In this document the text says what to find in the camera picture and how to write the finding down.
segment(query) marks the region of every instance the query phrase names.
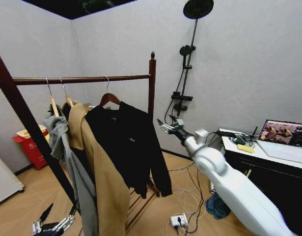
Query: power outlet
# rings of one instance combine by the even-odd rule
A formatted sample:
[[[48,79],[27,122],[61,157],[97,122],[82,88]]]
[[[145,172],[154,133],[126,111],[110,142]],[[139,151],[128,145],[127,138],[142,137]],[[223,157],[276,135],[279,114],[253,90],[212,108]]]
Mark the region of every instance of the power outlet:
[[[185,214],[182,214],[182,215],[176,215],[176,216],[172,216],[170,218],[170,223],[171,223],[171,226],[174,228],[175,226],[177,227],[180,227],[181,226],[188,226],[188,220],[186,218],[186,215]]]

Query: metal hanger hook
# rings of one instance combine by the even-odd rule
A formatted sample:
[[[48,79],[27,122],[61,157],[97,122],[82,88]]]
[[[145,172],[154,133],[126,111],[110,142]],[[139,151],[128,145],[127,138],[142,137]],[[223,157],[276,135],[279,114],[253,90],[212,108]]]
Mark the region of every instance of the metal hanger hook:
[[[108,93],[108,86],[110,85],[110,80],[107,76],[103,75],[103,77],[105,77],[107,80],[108,80],[108,84],[107,84],[107,87],[106,87],[106,92]]]
[[[59,77],[59,78],[60,78],[60,81],[61,81],[61,83],[62,83],[62,87],[63,87],[64,93],[67,95],[67,91],[66,91],[66,88],[65,88],[64,85],[63,85],[62,79],[61,79],[61,77]]]
[[[46,82],[47,82],[47,85],[48,85],[49,93],[50,93],[51,96],[52,96],[53,94],[52,94],[52,91],[51,91],[51,87],[50,87],[49,84],[48,84],[48,78],[46,77],[45,79],[46,79]]]

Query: trash can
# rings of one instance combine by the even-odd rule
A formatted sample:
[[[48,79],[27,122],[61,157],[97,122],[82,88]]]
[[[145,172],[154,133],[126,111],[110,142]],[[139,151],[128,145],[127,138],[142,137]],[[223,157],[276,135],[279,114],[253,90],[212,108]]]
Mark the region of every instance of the trash can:
[[[43,132],[43,135],[48,136],[48,131],[46,130],[46,127],[44,127],[43,125],[39,125],[39,126]],[[30,135],[26,130],[22,130],[17,134],[18,135],[12,137],[12,139],[21,146],[23,152],[26,154],[29,161],[36,167],[36,169],[41,170],[43,166],[47,165],[47,163],[43,155],[40,153],[39,149],[37,148],[35,142],[30,137]]]

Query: laptop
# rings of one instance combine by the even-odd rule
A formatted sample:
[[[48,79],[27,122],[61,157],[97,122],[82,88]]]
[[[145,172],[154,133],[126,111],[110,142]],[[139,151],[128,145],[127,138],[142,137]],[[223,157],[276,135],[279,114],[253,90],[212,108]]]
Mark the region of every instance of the laptop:
[[[257,142],[270,157],[302,163],[302,124],[267,119]]]

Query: refrigerator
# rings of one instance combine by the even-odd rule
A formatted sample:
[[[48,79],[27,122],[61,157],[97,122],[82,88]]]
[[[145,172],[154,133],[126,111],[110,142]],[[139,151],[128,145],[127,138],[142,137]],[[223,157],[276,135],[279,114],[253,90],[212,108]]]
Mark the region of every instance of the refrigerator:
[[[24,185],[0,159],[0,202],[16,192],[23,192]]]

